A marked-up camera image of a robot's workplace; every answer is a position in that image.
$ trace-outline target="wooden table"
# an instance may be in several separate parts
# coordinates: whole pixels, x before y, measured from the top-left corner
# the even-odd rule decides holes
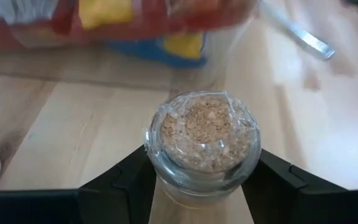
[[[337,0],[271,2],[324,37],[337,55],[321,62],[262,18],[255,19],[226,75],[212,88],[226,89],[249,107],[259,122],[264,149],[335,184],[358,189],[358,8],[343,7]],[[87,183],[143,143],[143,128],[158,104],[194,88],[33,79],[39,74],[114,76],[120,70],[111,61],[110,53],[100,49],[0,54],[0,73],[8,74],[0,76],[0,190]],[[154,75],[131,78],[140,84],[157,80],[159,86],[175,82],[163,71]],[[252,223],[239,189],[214,207],[189,210],[167,198],[157,183],[152,210],[150,223]]]

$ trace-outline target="black holder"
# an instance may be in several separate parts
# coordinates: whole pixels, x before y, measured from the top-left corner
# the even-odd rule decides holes
[[[143,146],[79,189],[0,192],[0,223],[149,222],[156,173]],[[242,184],[255,224],[358,223],[348,191],[262,150]]]

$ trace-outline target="transparent glass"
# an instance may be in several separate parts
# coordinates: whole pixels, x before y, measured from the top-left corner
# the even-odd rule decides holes
[[[188,122],[195,105],[219,105],[217,111],[229,115],[225,134],[210,141],[199,140],[200,132],[191,131],[197,127]],[[218,112],[210,108],[211,111],[205,111],[205,107],[200,110],[215,113],[206,122],[219,121]],[[167,124],[171,118],[177,121]],[[174,141],[167,141],[167,128],[181,134]],[[216,203],[236,190],[254,170],[261,151],[255,119],[225,91],[191,91],[162,104],[146,132],[145,147],[166,193],[190,208]]]

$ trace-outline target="food package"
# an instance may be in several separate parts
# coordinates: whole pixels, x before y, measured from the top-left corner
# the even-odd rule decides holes
[[[77,38],[142,40],[177,32],[233,26],[258,0],[77,0],[71,34]]]
[[[224,57],[217,57],[215,48],[227,46],[222,44],[227,39],[211,43],[221,36],[215,30],[244,22],[257,1],[5,0],[0,1],[0,50],[102,42],[173,68],[217,65],[216,58]],[[228,50],[218,52],[225,56]]]
[[[0,49],[54,47],[70,41],[75,1],[0,1]]]

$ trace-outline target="metal spoon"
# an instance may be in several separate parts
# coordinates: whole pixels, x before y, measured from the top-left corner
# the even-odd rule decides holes
[[[310,53],[323,60],[328,60],[335,54],[335,50],[327,43],[319,40],[317,37],[302,29],[298,24],[287,19],[283,13],[266,1],[260,2],[260,10],[264,12],[266,16],[277,22],[279,26],[284,28],[291,38]]]

